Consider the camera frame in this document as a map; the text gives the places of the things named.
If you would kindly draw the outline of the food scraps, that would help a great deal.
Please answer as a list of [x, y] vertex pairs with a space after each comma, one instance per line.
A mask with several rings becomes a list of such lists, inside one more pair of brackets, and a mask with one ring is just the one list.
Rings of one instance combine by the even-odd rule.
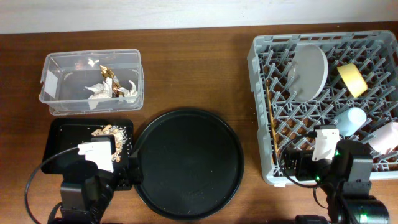
[[114, 149], [112, 152], [112, 161], [120, 162], [121, 161], [121, 153], [123, 151], [123, 144], [126, 142], [125, 137], [126, 131], [123, 128], [119, 128], [118, 126], [106, 125], [103, 128], [99, 128], [94, 130], [91, 135], [92, 136], [104, 136], [104, 135], [112, 135], [114, 137]]

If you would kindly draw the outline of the blue cup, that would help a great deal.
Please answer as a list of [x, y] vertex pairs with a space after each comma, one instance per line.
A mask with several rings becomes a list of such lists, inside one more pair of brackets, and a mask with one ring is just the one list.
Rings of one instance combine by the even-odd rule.
[[335, 117], [336, 127], [340, 135], [352, 136], [367, 120], [366, 113], [361, 108], [353, 107]]

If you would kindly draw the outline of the wooden chopstick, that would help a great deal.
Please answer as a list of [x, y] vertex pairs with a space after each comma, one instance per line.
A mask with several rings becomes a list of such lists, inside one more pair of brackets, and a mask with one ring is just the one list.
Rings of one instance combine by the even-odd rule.
[[269, 117], [270, 117], [270, 123], [271, 123], [271, 133], [272, 133], [272, 138], [275, 141], [274, 118], [273, 118], [273, 114], [272, 114], [272, 106], [271, 106], [269, 87], [267, 85], [266, 85], [266, 94], [267, 94], [267, 105], [268, 105], [268, 109], [269, 109]]
[[275, 125], [274, 125], [274, 117], [273, 117], [273, 114], [272, 114], [272, 106], [271, 106], [270, 101], [268, 101], [268, 107], [269, 107], [269, 116], [270, 116], [270, 123], [271, 123], [272, 139], [273, 139], [273, 142], [274, 142], [274, 150], [275, 150], [275, 154], [277, 155], [279, 149], [278, 149], [278, 146], [277, 146]]

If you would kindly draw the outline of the white tissue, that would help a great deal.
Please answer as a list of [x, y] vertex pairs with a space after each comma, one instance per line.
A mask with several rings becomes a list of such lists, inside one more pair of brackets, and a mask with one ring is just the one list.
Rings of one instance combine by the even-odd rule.
[[128, 90], [128, 89], [126, 89], [124, 87], [120, 87], [118, 89], [119, 96], [127, 98], [126, 101], [128, 103], [134, 103], [136, 101], [137, 97], [138, 97], [138, 91], [137, 91], [136, 85], [135, 85], [135, 83], [133, 81], [129, 80], [129, 83], [131, 84], [131, 89]]
[[99, 103], [96, 99], [108, 99], [112, 97], [113, 91], [111, 88], [111, 84], [112, 80], [110, 78], [107, 78], [102, 83], [95, 84], [91, 87], [85, 87], [87, 90], [93, 92], [93, 94], [90, 95], [88, 98], [89, 100], [94, 100], [88, 102], [91, 110], [95, 109]]

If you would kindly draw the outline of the pink cup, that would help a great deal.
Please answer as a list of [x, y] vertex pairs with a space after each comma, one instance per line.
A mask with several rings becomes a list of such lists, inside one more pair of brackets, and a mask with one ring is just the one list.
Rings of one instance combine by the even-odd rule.
[[374, 137], [369, 145], [381, 154], [387, 154], [397, 147], [397, 122], [390, 122], [371, 133]]

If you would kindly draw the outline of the grey round plate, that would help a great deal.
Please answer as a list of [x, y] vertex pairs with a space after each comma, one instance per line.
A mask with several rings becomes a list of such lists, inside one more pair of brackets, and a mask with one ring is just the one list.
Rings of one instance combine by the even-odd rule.
[[306, 45], [299, 49], [292, 59], [288, 87], [294, 100], [304, 103], [313, 100], [323, 90], [328, 76], [328, 61], [324, 51], [316, 45]]

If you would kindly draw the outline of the yellow bowl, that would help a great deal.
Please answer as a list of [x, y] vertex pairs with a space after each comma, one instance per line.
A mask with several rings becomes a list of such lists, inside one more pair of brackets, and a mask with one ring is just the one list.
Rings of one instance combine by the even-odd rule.
[[358, 98], [368, 89], [365, 79], [355, 64], [342, 65], [337, 71], [354, 98]]

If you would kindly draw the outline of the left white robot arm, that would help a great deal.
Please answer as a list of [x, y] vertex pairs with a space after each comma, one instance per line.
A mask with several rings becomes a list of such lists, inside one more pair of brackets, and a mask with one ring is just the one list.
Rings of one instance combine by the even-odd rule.
[[79, 159], [63, 170], [62, 201], [50, 212], [48, 223], [99, 223], [115, 191], [131, 190], [143, 182], [139, 153], [128, 155], [114, 172]]

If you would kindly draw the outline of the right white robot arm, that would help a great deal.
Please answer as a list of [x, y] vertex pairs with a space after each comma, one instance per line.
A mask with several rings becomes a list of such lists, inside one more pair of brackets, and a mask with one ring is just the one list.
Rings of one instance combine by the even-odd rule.
[[390, 223], [386, 206], [370, 194], [373, 166], [371, 148], [352, 140], [340, 140], [334, 158], [312, 160], [313, 151], [288, 147], [280, 159], [284, 174], [298, 180], [314, 180], [313, 189], [326, 193], [331, 223]]

